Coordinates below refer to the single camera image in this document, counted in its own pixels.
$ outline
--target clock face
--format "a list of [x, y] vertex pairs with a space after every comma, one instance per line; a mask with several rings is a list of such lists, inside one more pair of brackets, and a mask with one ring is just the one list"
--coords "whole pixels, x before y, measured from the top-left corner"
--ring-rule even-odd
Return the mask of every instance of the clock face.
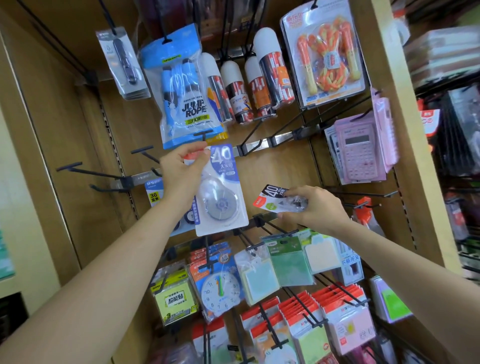
[[202, 286], [202, 302], [219, 317], [240, 303], [240, 283], [231, 273], [214, 273]]

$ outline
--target hand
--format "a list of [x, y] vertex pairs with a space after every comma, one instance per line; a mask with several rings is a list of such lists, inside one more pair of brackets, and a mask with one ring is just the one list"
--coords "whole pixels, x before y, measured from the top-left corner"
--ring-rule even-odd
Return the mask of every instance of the hand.
[[285, 196], [303, 196], [308, 199], [308, 207], [303, 212], [280, 212], [278, 217], [284, 221], [333, 237], [351, 222], [340, 199], [323, 188], [296, 187], [285, 192]]
[[[192, 207], [193, 197], [200, 186], [202, 170], [210, 159], [210, 150], [205, 149], [206, 146], [206, 142], [184, 144], [160, 159], [163, 200], [168, 201], [172, 214], [178, 212], [178, 220]], [[202, 149], [193, 164], [187, 166], [183, 163], [187, 154]]]

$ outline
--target white cap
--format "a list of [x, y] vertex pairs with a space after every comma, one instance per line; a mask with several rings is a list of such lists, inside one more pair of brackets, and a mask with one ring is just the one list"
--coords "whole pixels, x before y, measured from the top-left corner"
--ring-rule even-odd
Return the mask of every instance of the white cap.
[[215, 58], [210, 53], [202, 53], [200, 55], [202, 69], [207, 77], [220, 76], [220, 70], [216, 65]]
[[232, 82], [243, 82], [240, 67], [234, 61], [226, 61], [223, 64], [220, 73], [222, 73], [223, 84], [225, 85], [225, 87]]
[[245, 73], [247, 74], [248, 83], [252, 82], [257, 77], [263, 76], [257, 57], [253, 56], [247, 59], [245, 62]]
[[253, 48], [258, 60], [261, 60], [269, 53], [281, 52], [278, 38], [272, 28], [262, 28], [255, 34]]

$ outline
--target green sticky note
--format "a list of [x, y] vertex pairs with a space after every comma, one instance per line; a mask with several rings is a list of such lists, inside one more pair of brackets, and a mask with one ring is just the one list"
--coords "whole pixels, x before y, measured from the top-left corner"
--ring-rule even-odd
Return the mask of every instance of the green sticky note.
[[398, 296], [391, 289], [382, 291], [382, 296], [387, 307], [388, 315], [392, 320], [405, 317], [411, 314], [407, 306], [398, 298]]
[[301, 336], [299, 344], [305, 364], [316, 364], [331, 352], [325, 326], [317, 326]]

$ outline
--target person's left hand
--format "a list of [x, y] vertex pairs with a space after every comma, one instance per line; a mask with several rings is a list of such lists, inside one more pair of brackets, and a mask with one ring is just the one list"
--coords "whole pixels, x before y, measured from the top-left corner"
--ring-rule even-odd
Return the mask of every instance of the person's left hand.
[[[184, 144], [160, 159], [163, 173], [164, 196], [169, 206], [178, 211], [179, 219], [192, 207], [192, 200], [200, 186], [202, 170], [210, 159], [210, 150], [204, 149], [206, 142]], [[187, 166], [183, 158], [192, 152], [201, 151], [193, 164]]]

